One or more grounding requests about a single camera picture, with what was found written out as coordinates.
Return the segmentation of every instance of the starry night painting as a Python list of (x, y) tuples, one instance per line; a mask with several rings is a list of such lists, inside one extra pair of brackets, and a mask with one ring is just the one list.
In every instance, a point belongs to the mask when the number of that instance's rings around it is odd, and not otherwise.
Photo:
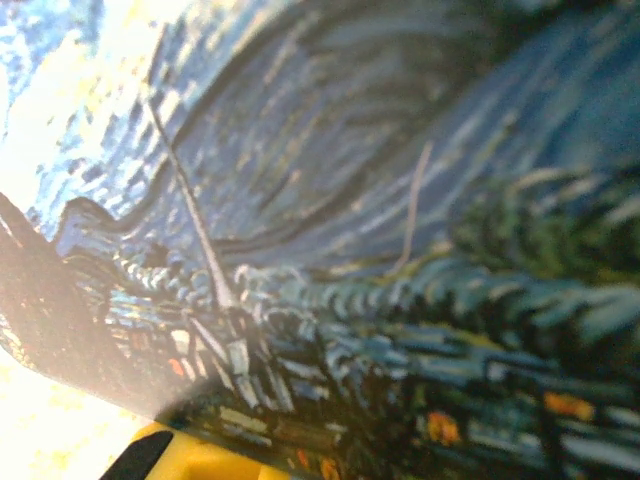
[(0, 194), (2, 346), (296, 478), (639, 478), (640, 5), (217, 3)]

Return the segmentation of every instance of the painting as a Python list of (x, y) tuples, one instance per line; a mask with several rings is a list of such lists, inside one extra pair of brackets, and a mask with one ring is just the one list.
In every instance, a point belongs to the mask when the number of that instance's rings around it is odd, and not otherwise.
[(296, 478), (638, 478), (637, 2), (193, 1), (145, 58), (0, 196), (15, 358)]

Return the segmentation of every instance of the painting print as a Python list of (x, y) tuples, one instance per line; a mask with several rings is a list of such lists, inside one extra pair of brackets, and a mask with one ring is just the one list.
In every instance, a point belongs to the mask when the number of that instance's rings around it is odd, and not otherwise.
[(637, 478), (637, 3), (246, 3), (0, 197), (3, 346), (301, 478)]

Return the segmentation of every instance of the yellow object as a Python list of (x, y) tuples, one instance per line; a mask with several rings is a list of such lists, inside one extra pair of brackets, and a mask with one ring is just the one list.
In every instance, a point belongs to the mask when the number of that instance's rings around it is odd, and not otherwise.
[(155, 432), (174, 434), (146, 480), (288, 480), (289, 475), (275, 468), (232, 453), (185, 433), (153, 423), (140, 430), (135, 442)]

